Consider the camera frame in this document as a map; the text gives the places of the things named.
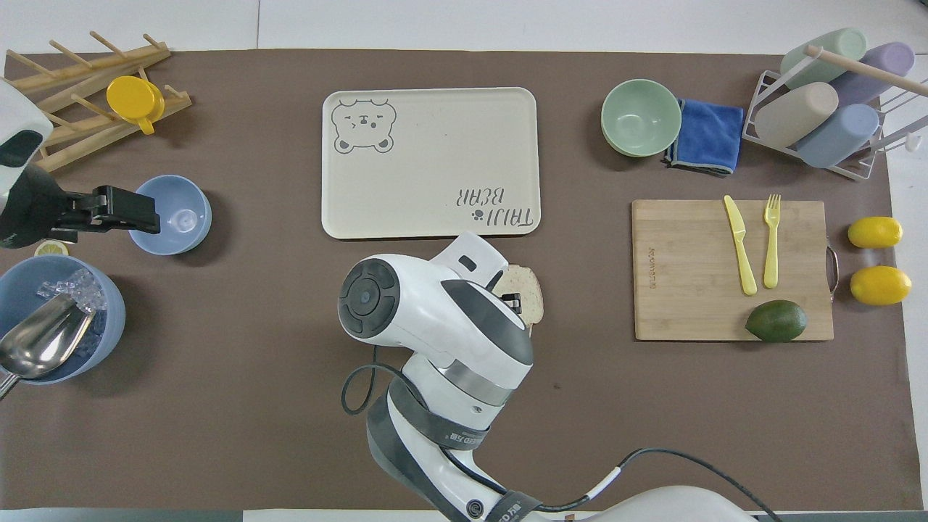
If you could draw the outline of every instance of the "white floor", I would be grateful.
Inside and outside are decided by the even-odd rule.
[[[54,39],[75,52],[106,49],[96,31],[120,48],[144,44],[142,33],[175,50],[272,47],[418,48],[464,50],[590,50],[625,52],[783,54],[842,27],[858,27],[871,46],[901,41],[928,54],[928,7],[916,0],[3,0],[0,48],[54,52]],[[928,78],[920,56],[917,81]],[[891,114],[891,132],[928,113],[920,98]],[[928,194],[928,147],[888,155],[894,215],[905,239],[897,264],[914,281],[903,306],[912,405],[928,492],[928,225],[920,205]],[[5,191],[12,180],[0,179]],[[422,520],[440,520],[418,514]],[[13,520],[13,514],[0,519]],[[327,519],[328,512],[251,512],[246,520]],[[383,520],[383,512],[364,518]]]

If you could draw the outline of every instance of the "blue cloth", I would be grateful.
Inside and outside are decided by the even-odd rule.
[[[679,100],[680,134],[664,156],[670,166],[728,176],[738,164],[744,109],[694,99]]]

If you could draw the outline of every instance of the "plastic knife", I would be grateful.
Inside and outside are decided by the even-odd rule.
[[[725,211],[728,213],[728,223],[731,225],[731,237],[735,240],[735,252],[738,254],[738,274],[741,276],[741,290],[745,295],[757,294],[757,282],[754,281],[754,273],[751,271],[751,263],[748,261],[748,254],[744,252],[744,235],[747,228],[744,227],[744,219],[741,218],[741,212],[731,196],[726,194],[722,199],[725,202]]]

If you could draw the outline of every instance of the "bowl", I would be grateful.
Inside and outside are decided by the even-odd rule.
[[[122,337],[125,326],[125,303],[122,294],[113,281],[103,272],[80,259],[69,255],[43,254],[30,257],[17,263],[0,277],[0,336],[12,330],[14,326],[26,319],[38,307],[45,303],[37,291],[43,282],[55,284],[64,281],[74,272],[86,268],[93,274],[103,291],[106,310],[98,311],[98,317],[91,325],[97,334],[88,339],[90,344],[82,342],[65,362],[50,374],[39,379],[22,379],[28,385],[52,385],[71,379],[90,370],[106,358]],[[0,368],[0,374],[6,371]]]
[[[189,179],[174,174],[156,176],[135,192],[154,198],[155,212],[161,218],[158,234],[129,230],[132,241],[149,254],[181,254],[200,244],[210,231],[210,202]]]
[[[617,85],[602,102],[599,122],[613,149],[643,158],[670,147],[680,133],[680,106],[667,87],[638,78]]]

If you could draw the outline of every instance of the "green bowl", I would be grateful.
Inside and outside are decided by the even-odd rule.
[[[612,148],[634,158],[670,147],[680,133],[680,120],[674,93],[642,78],[617,85],[602,102],[599,118]]]

